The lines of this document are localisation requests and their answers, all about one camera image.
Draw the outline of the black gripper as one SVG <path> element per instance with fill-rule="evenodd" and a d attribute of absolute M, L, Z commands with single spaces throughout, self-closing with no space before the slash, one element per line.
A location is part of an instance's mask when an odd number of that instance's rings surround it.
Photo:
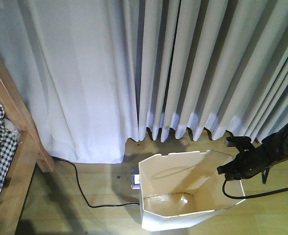
<path fill-rule="evenodd" d="M 262 146 L 240 152 L 231 162 L 217 168 L 226 180 L 250 179 L 270 167 L 271 159 Z"/>

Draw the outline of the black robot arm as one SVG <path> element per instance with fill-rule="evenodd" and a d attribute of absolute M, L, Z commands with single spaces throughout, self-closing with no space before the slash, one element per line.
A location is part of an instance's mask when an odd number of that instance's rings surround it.
<path fill-rule="evenodd" d="M 288 123 L 278 132 L 264 138 L 258 147 L 254 147 L 247 136 L 227 137 L 226 144 L 236 147 L 239 153 L 231 162 L 219 166 L 218 174 L 224 174 L 228 181 L 250 179 L 288 160 Z"/>

